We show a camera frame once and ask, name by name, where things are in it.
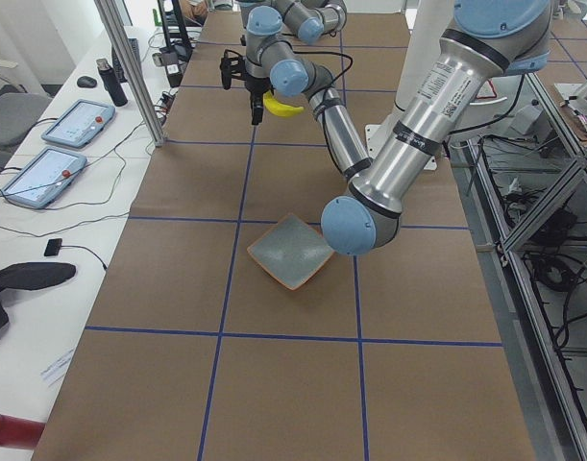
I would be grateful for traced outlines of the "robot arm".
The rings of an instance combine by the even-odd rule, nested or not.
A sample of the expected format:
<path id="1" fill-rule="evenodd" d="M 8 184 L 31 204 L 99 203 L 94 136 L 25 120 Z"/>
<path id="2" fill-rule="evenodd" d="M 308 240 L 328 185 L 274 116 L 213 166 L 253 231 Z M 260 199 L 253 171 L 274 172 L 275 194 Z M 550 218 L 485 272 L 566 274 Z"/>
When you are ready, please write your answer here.
<path id="1" fill-rule="evenodd" d="M 324 132 L 332 160 L 347 180 L 330 201 L 321 229 L 343 255 L 364 255 L 397 234 L 404 194 L 455 127 L 478 91 L 495 77 L 541 69 L 549 55 L 552 5 L 548 1 L 423 1 L 407 50 L 432 59 L 399 119 L 383 125 L 379 151 L 364 148 L 329 70 L 298 56 L 283 37 L 304 43 L 346 24 L 341 1 L 244 1 L 240 5 L 246 54 L 253 78 L 278 93 L 304 95 Z"/>
<path id="2" fill-rule="evenodd" d="M 347 7 L 343 1 L 237 1 L 237 4 L 244 27 L 252 9 L 270 7 L 280 14 L 289 32 L 306 44 L 340 32 L 347 22 Z"/>

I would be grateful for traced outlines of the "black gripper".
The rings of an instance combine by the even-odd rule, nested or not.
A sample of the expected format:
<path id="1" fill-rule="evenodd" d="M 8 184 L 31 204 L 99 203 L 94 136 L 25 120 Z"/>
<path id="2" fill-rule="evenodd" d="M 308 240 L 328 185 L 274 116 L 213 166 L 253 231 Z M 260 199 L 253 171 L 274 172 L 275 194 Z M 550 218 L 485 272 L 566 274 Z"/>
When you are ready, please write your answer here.
<path id="1" fill-rule="evenodd" d="M 258 126 L 263 120 L 263 95 L 271 89 L 269 78 L 249 76 L 245 87 L 250 93 L 251 125 Z"/>

